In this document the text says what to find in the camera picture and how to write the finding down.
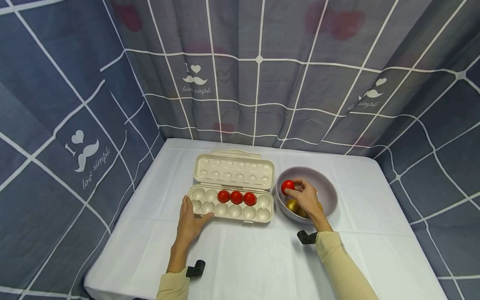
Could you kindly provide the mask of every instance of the gray bowl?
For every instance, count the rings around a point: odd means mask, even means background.
[[[322,204],[324,208],[324,213],[326,217],[331,216],[338,205],[338,195],[336,193],[335,187],[333,184],[328,180],[328,178],[320,172],[315,171],[312,168],[308,167],[292,167],[288,168],[283,171],[278,178],[276,179],[275,184],[275,196],[278,206],[280,209],[291,219],[311,224],[312,221],[307,218],[303,218],[293,212],[291,212],[286,206],[285,202],[288,200],[288,196],[285,196],[282,193],[282,183],[285,180],[293,180],[295,178],[304,178],[306,179],[314,188],[317,189],[317,198],[318,201]]]

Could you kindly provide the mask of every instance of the fabric backdrop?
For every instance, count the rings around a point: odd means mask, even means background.
[[[0,299],[82,278],[164,140],[103,2],[0,0]]]
[[[165,137],[375,157],[449,299],[480,298],[477,1],[112,3]]]
[[[478,299],[479,11],[0,0],[0,299],[87,297],[164,137],[375,158],[449,299]]]

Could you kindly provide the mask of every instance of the golden ball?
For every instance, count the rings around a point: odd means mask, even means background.
[[[295,199],[288,199],[285,203],[285,206],[288,208],[289,211],[297,213],[297,209],[299,208],[299,204]]]
[[[308,219],[307,213],[303,209],[301,209],[300,207],[297,210],[297,215]]]

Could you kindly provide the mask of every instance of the arm sleeve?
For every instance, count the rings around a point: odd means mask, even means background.
[[[363,273],[345,251],[338,232],[319,232],[315,243],[338,300],[378,300]]]
[[[190,278],[186,277],[187,268],[180,273],[166,273],[160,279],[156,300],[187,300]]]

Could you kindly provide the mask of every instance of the white egg carton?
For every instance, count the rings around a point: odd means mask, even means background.
[[[193,203],[193,212],[206,215],[215,212],[215,217],[242,220],[247,223],[268,223],[273,217],[273,196],[268,192],[274,184],[275,167],[259,154],[238,149],[212,150],[211,154],[197,157],[194,171],[200,182],[192,186],[188,196]],[[239,191],[242,195],[252,192],[257,197],[254,206],[245,202],[233,204],[231,200],[217,200],[219,191]]]

